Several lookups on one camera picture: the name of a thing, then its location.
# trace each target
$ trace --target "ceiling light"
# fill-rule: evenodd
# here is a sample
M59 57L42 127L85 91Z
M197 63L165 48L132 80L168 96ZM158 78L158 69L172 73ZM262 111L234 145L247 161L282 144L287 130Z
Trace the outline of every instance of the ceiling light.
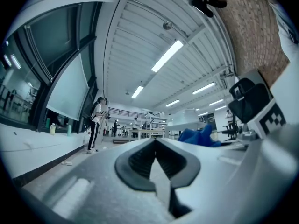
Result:
M179 100L177 99L176 101L173 101L173 102L171 102L170 104L166 105L166 107L172 106L172 105L174 105L174 104L176 104L176 103L178 103L178 102L179 102Z
M17 60L17 58L14 56L14 55L11 55L10 58L13 60L15 66L20 69L21 68L21 65L19 63L19 61Z
M139 93L142 91L143 87L139 86L137 88L137 90L135 91L135 93L132 95L132 98L135 99L137 97L137 95L139 95Z
M177 40L169 49L168 51L165 52L165 54L160 58L160 60L158 60L158 62L154 65L154 67L151 69L154 72L157 72L158 70L160 70L160 68L162 66L164 66L164 64L166 62L168 62L168 60L170 58L172 58L172 56L174 54L176 54L176 52L178 50L180 50L182 48L183 44Z
M208 85L206 85L205 87L202 87L202 88L200 88L199 90L192 92L192 94L195 95L195 94L197 94L197 93L199 93L199 92L201 92L201 91L204 91L205 89L210 88L210 87L212 87L212 86L214 86L214 85L216 85L215 82L213 82L213 83L211 83L211 84L208 84Z
M217 108L217 109L215 109L215 110L220 110L220 109L223 109L223 108L225 108L225 107L226 107L226 105L223 106L223 107Z
M220 102L222 102L222 101L223 101L223 99L218 100L218 101L216 101L216 102L214 102L214 103L209 104L209 106L211 106L211 105L215 105L215 104L220 103Z
M10 60L9 60L9 58L7 57L7 55L4 55L4 59L6 60L6 62L8 63L8 65L11 66Z

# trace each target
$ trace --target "ceiling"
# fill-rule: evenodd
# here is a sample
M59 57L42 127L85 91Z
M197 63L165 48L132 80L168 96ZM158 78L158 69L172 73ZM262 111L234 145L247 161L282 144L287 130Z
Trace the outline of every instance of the ceiling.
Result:
M106 41L105 96L113 102L174 113L185 108L211 110L230 101L224 71L234 70L234 53L218 14L209 19L189 0L120 0ZM172 23L165 30L163 23ZM157 72L151 69L180 40L184 46ZM211 82L216 85L196 95ZM138 86L144 89L132 99ZM174 100L180 102L166 108Z

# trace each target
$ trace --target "window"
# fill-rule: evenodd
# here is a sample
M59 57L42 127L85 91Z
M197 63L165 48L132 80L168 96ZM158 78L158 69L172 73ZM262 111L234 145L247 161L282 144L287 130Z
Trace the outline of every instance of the window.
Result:
M92 107L93 107L93 99L90 96L88 96L84 106L83 114L85 116L89 116Z
M36 18L30 23L34 43L43 63L54 76L62 62L77 49L77 6L63 7Z
M90 62L90 48L91 46L88 46L81 52L82 65L83 65L83 70L87 82L92 77L92 68Z
M55 124L56 132L59 133L60 131L60 133L64 133L63 131L67 131L69 125L71 125L73 129L74 122L73 119L48 109L43 127L49 129L52 124Z
M92 95L92 98L95 99L96 95L98 93L98 87L97 87L97 84L95 83L93 85L93 90L91 91L91 95Z
M82 5L80 21L80 40L90 35L96 2L86 2Z
M0 113L4 117L28 123L41 83L21 55L14 35L9 37L2 51L5 65L1 65Z

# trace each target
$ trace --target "white shirt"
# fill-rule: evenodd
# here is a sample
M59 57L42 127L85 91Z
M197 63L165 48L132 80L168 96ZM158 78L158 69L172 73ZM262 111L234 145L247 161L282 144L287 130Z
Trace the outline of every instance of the white shirt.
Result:
M134 120L133 128L135 128L135 129L138 129L138 128L139 128L139 126L138 126L138 124L137 124L137 120Z
M229 114L226 114L225 116L229 122L233 121L233 114L232 113L229 113Z
M101 112L101 105L98 104L98 105L94 108L94 111L93 111L93 114L92 114L92 118L95 116L96 113L100 113L100 112ZM94 118L92 119L92 122L99 123L100 118L101 118L101 117L94 117Z

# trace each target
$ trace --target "black pants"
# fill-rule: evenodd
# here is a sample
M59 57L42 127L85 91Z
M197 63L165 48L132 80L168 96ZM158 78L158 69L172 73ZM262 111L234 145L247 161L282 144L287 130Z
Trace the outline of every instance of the black pants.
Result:
M99 131L99 124L96 122L92 122L92 125L90 126L90 129L92 130L92 133L90 135L90 140L88 143L88 150L90 150L91 148L94 148L94 143L95 140L98 136L98 131Z
M234 123L233 121L229 121L229 122L228 122L229 129L232 129L232 128L233 128L233 123Z
M138 138L138 133L135 133L135 132L134 132L134 133L133 133L133 138Z

